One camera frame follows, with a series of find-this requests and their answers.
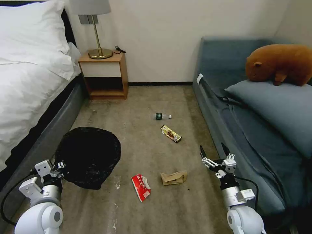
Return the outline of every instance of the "black cable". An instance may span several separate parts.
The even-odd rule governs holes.
[[[254,210],[255,212],[257,212],[257,207],[258,207],[258,197],[259,197],[259,187],[258,185],[253,182],[252,180],[249,180],[249,179],[245,179],[245,178],[242,178],[242,177],[238,177],[238,176],[235,176],[235,175],[232,175],[234,178],[236,179],[240,179],[240,180],[245,180],[245,181],[248,181],[252,184],[254,184],[256,186],[256,199],[255,199],[255,205],[254,205]]]
[[[27,177],[29,177],[29,176],[31,176],[31,175],[36,175],[36,174],[37,174],[36,170],[35,170],[35,169],[32,169],[32,170],[30,171],[30,173],[29,173],[27,176],[25,176],[24,178],[22,178],[21,180],[19,180],[19,181],[6,193],[6,195],[4,196],[4,198],[3,198],[2,202],[1,202],[0,213],[1,213],[2,219],[3,219],[4,221],[6,221],[8,224],[11,224],[11,225],[13,225],[13,226],[16,226],[16,223],[14,223],[13,221],[9,220],[9,219],[5,216],[5,214],[4,214],[4,203],[5,203],[6,199],[7,199],[7,197],[8,197],[9,194],[12,192],[12,190],[13,190],[16,186],[18,186],[21,182],[23,182]]]
[[[116,48],[116,50],[119,51],[119,53],[116,53],[116,52],[113,51],[113,53],[115,53],[115,54],[126,53],[124,50],[122,50],[122,49],[119,48],[118,46],[115,46],[115,48]]]

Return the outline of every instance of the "nightstand drawer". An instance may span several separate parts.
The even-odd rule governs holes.
[[[111,63],[80,63],[84,77],[121,77],[120,66]]]

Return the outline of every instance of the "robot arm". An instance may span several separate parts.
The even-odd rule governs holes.
[[[41,189],[37,177],[21,184],[19,190],[30,199],[30,208],[19,218],[15,234],[58,234],[63,221],[60,208],[64,163],[53,167],[49,160],[35,165],[44,184]]]
[[[236,162],[234,154],[224,160],[212,161],[206,157],[201,146],[202,163],[215,172],[220,180],[220,189],[228,208],[227,221],[234,234],[266,234],[261,216],[251,207],[245,206],[247,201],[255,198],[251,189],[240,190],[234,178]]]

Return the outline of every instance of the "bed frame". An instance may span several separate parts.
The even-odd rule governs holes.
[[[21,6],[34,2],[0,1],[0,6]],[[76,45],[71,24],[66,11],[62,13],[65,36],[68,42]],[[17,147],[11,151],[6,161],[7,168],[0,172],[0,202],[21,178],[25,177],[36,163],[51,159],[63,135],[74,123],[87,96],[82,75],[74,78],[58,97],[50,104],[38,124],[30,130]],[[4,205],[6,216],[11,219],[17,212],[25,197],[15,188]],[[0,219],[0,233],[4,233],[8,224]]]

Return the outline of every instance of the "floor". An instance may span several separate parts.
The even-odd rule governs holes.
[[[156,112],[172,119],[153,120]],[[182,140],[175,143],[163,135],[163,124]],[[130,87],[127,100],[87,101],[73,128],[79,126],[114,133],[122,155],[100,190],[64,181],[61,233],[232,233],[219,181],[201,163],[200,145],[209,158],[218,155],[191,86]],[[161,172],[183,170],[185,183],[163,186]],[[137,173],[151,187],[143,203],[131,182]]]

